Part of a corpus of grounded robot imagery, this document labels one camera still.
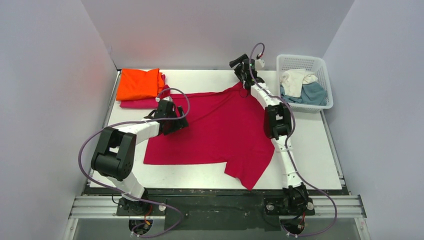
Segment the red t-shirt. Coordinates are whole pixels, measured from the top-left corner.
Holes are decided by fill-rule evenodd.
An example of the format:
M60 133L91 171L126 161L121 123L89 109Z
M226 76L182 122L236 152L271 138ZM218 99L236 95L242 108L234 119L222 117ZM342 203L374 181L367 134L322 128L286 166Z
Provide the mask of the red t-shirt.
M173 94L188 112L188 127L150 138L143 162L147 165L225 163L224 172L254 188L274 154L263 130L264 109L240 83L221 92Z

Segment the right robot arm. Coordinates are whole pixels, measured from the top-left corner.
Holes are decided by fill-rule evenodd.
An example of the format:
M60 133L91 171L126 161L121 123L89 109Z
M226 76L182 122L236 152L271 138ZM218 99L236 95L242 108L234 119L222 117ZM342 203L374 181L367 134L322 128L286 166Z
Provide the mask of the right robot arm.
M303 188L304 182L298 175L294 162L290 135L292 133L292 114L290 109L273 95L263 78L258 76L256 67L263 68L263 54L255 58L243 54L229 62L235 75L248 93L255 98L264 109L263 130L274 145L277 159L282 163L282 188L284 190Z

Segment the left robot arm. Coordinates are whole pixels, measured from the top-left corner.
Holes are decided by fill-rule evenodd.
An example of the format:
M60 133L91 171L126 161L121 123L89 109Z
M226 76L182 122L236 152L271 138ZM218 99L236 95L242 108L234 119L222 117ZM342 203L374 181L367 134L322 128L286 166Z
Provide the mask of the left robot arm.
M149 210L149 201L143 197L146 189L133 173L136 147L150 138L188 127L185 114L182 106L166 97L142 120L125 123L123 127L108 126L100 132L91 168L107 177L122 196L130 200L129 208L136 215L143 215Z

